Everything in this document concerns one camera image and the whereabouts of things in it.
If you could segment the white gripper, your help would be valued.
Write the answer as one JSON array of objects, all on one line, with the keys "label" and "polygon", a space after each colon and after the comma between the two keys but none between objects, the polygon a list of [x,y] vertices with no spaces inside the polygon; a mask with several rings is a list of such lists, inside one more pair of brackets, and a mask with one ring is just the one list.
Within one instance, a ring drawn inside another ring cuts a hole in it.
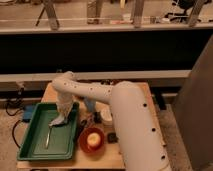
[{"label": "white gripper", "polygon": [[57,110],[58,112],[67,117],[73,107],[73,97],[71,94],[59,93],[57,95]]}]

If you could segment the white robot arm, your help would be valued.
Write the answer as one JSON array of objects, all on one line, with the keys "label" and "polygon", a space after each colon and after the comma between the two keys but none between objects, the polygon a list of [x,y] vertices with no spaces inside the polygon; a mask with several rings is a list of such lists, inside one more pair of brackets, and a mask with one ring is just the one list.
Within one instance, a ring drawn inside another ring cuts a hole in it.
[{"label": "white robot arm", "polygon": [[145,93],[135,83],[79,83],[70,71],[52,81],[58,101],[72,95],[108,104],[126,171],[172,171]]}]

